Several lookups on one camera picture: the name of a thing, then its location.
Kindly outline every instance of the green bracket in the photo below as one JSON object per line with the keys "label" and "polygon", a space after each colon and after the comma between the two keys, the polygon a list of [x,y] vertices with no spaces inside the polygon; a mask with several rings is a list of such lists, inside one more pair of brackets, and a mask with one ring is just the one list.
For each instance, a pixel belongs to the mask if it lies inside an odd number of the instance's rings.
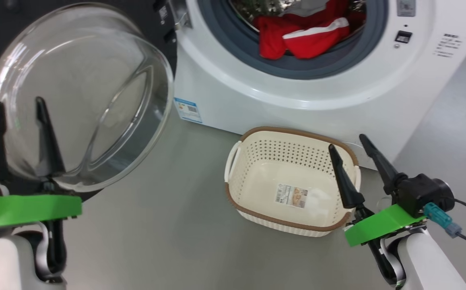
{"label": "green bracket", "polygon": [[80,197],[61,195],[0,197],[0,226],[30,224],[79,216]]}
{"label": "green bracket", "polygon": [[402,229],[410,224],[420,222],[426,217],[411,217],[404,209],[397,205],[380,211],[367,219],[361,220],[345,232],[347,242],[351,247],[363,244],[372,239],[382,237],[393,231]]}

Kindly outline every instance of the barcode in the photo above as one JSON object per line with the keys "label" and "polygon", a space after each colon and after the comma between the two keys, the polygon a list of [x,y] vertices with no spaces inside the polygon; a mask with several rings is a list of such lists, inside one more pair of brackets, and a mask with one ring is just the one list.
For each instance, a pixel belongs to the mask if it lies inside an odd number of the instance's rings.
{"label": "barcode", "polygon": [[283,200],[281,199],[281,196],[283,195],[283,188],[278,187],[278,191],[276,192],[276,202],[282,203]]}

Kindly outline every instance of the brown basket rim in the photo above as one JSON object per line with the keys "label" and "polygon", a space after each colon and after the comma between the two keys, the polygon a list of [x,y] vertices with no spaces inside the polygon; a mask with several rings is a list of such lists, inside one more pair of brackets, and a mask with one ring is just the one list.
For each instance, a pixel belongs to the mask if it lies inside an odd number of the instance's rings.
{"label": "brown basket rim", "polygon": [[[256,127],[256,128],[253,128],[253,129],[247,131],[244,135],[242,135],[242,137],[240,137],[240,141],[244,142],[244,140],[246,140],[246,138],[248,136],[250,136],[250,135],[252,135],[254,133],[263,132],[263,131],[293,134],[293,135],[308,137],[308,138],[321,140],[321,141],[325,141],[325,142],[337,145],[337,146],[339,146],[342,149],[347,151],[349,156],[351,156],[351,158],[353,160],[353,164],[355,166],[358,165],[358,160],[357,160],[357,157],[355,156],[355,153],[347,145],[345,145],[344,143],[342,143],[342,142],[340,142],[338,140],[335,140],[333,138],[329,138],[329,137],[326,137],[326,136],[321,136],[321,135],[318,135],[318,134],[313,134],[313,133],[310,133],[310,132],[294,130],[294,129],[288,129],[288,128],[263,126],[263,127]],[[349,218],[349,216],[351,215],[350,213],[346,213],[344,215],[344,217],[339,222],[337,222],[336,224],[333,224],[332,226],[308,226],[306,224],[297,224],[295,222],[287,222],[286,220],[281,220],[281,219],[273,218],[273,217],[270,217],[270,216],[262,215],[261,213],[251,211],[250,209],[246,209],[245,207],[239,205],[231,197],[231,193],[229,192],[229,184],[226,182],[225,185],[226,185],[227,198],[228,198],[229,202],[231,202],[231,204],[235,207],[235,209],[237,209],[239,211],[243,211],[244,213],[255,216],[257,218],[268,220],[269,222],[275,222],[276,224],[282,224],[284,226],[291,226],[293,228],[309,230],[309,231],[316,231],[316,232],[329,232],[329,231],[338,229],[339,227],[344,225],[347,222],[347,219]]]}

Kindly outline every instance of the label inside basket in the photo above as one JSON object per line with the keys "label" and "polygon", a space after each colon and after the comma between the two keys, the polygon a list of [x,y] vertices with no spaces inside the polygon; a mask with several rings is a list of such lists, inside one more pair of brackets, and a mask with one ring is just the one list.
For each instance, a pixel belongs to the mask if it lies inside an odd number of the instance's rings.
{"label": "label inside basket", "polygon": [[304,209],[306,196],[308,196],[306,189],[280,183],[276,190],[275,202]]}

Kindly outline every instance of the white washing machine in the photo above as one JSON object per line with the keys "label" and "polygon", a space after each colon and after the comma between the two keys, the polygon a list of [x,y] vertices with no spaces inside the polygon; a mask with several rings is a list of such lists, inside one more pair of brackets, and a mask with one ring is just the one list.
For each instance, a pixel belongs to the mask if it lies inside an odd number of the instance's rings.
{"label": "white washing machine", "polygon": [[[358,135],[394,160],[466,57],[466,1],[367,0],[349,41],[310,60],[258,55],[257,35],[228,0],[175,0],[181,118],[244,134],[290,127],[349,144]],[[408,42],[398,42],[398,35]]]}

